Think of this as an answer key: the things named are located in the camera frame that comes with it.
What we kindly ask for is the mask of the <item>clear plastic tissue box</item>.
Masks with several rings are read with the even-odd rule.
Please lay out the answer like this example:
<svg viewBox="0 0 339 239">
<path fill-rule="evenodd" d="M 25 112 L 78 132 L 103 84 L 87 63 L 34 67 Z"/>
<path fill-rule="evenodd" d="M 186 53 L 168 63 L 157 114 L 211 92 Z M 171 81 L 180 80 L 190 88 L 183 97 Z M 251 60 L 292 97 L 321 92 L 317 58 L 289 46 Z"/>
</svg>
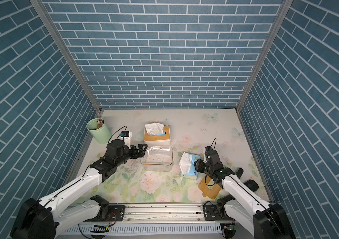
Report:
<svg viewBox="0 0 339 239">
<path fill-rule="evenodd" d="M 173 167 L 173 150 L 169 146 L 148 146 L 141 164 L 146 171 L 170 172 Z"/>
</svg>

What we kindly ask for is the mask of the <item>dark bamboo lid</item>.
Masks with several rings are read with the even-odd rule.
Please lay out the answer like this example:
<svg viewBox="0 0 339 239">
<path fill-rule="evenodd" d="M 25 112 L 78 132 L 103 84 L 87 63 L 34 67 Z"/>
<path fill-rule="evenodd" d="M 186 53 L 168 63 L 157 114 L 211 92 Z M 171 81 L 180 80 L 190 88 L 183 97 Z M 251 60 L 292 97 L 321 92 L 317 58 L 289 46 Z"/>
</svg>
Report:
<svg viewBox="0 0 339 239">
<path fill-rule="evenodd" d="M 221 190 L 218 184 L 212 185 L 212 181 L 207 175 L 201 180 L 198 188 L 202 192 L 203 197 L 209 197 L 210 199 L 215 199 Z"/>
</svg>

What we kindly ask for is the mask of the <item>white tissue box base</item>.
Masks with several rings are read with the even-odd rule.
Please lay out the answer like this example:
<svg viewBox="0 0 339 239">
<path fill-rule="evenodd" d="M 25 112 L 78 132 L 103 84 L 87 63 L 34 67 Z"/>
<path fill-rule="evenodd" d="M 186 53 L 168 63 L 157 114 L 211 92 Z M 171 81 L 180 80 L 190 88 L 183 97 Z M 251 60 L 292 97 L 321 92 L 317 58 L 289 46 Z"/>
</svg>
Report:
<svg viewBox="0 0 339 239">
<path fill-rule="evenodd" d="M 156 143 L 146 143 L 148 145 L 170 145 L 171 144 L 171 141 L 170 142 L 156 142 Z"/>
</svg>

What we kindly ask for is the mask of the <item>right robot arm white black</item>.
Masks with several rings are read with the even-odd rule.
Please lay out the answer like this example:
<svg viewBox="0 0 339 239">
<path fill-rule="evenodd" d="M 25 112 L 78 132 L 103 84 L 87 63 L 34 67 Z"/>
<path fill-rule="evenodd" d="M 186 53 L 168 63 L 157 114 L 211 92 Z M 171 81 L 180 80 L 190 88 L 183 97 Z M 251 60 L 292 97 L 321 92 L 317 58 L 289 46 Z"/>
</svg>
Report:
<svg viewBox="0 0 339 239">
<path fill-rule="evenodd" d="M 199 173 L 204 173 L 221 189 L 229 193 L 218 200 L 221 217 L 237 221 L 255 239 L 294 239 L 295 234 L 283 207 L 270 203 L 252 190 L 256 182 L 240 181 L 239 172 L 224 167 L 212 146 L 205 148 L 205 159 L 194 163 Z"/>
</svg>

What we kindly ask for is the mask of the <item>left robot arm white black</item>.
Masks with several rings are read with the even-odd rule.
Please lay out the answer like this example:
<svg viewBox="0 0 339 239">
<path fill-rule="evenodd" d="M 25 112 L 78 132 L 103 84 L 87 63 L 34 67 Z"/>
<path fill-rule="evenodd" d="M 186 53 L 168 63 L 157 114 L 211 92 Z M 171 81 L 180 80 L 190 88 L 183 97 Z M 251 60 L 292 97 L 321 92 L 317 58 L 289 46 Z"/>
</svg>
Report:
<svg viewBox="0 0 339 239">
<path fill-rule="evenodd" d="M 110 178 L 118 166 L 129 159 L 142 158 L 147 144 L 128 146 L 121 139 L 107 144 L 103 157 L 89 165 L 84 173 L 55 192 L 38 200 L 30 198 L 20 207 L 10 236 L 13 239 L 54 239 L 86 220 L 112 217 L 109 202 L 99 195 L 75 206 L 70 205 L 90 189 Z"/>
</svg>

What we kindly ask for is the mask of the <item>pens in cup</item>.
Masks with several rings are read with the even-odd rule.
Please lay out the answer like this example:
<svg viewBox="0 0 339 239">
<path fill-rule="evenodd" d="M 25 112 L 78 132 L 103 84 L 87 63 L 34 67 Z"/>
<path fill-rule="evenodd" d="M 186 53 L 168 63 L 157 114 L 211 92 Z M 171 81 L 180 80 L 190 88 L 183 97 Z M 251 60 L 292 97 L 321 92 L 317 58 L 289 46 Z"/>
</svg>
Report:
<svg viewBox="0 0 339 239">
<path fill-rule="evenodd" d="M 96 124 L 97 124 L 97 129 L 100 129 L 104 124 L 104 120 L 103 119 L 97 119 Z"/>
</svg>

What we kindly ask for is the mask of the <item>green pen cup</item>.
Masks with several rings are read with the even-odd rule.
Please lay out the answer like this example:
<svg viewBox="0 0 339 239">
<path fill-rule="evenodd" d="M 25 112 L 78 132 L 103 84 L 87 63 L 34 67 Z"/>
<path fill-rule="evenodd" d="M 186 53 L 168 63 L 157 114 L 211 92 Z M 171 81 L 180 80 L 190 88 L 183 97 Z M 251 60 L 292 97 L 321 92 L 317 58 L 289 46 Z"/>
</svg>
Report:
<svg viewBox="0 0 339 239">
<path fill-rule="evenodd" d="M 111 132 L 105 123 L 100 129 L 97 129 L 97 119 L 98 118 L 90 120 L 87 123 L 86 128 L 99 144 L 107 144 L 111 138 Z"/>
</svg>

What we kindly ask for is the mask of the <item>green circuit board right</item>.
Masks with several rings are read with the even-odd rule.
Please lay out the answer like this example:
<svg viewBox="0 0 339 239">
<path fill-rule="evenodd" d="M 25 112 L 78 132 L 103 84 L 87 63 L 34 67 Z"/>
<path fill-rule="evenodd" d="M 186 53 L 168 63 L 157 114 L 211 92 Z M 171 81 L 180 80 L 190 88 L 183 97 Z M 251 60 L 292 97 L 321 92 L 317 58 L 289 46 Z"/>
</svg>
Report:
<svg viewBox="0 0 339 239">
<path fill-rule="evenodd" d="M 237 226 L 235 224 L 225 224 L 223 226 L 223 229 L 225 231 L 236 231 L 237 230 Z"/>
</svg>

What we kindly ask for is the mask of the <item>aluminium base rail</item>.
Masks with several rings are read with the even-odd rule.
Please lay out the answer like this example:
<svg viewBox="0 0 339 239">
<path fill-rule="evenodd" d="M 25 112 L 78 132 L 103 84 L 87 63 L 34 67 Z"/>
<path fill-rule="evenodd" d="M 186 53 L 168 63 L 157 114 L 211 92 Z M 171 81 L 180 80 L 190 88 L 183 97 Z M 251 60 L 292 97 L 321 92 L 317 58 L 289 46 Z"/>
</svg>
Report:
<svg viewBox="0 0 339 239">
<path fill-rule="evenodd" d="M 111 203 L 111 222 L 118 223 L 230 223 L 213 203 Z"/>
</svg>

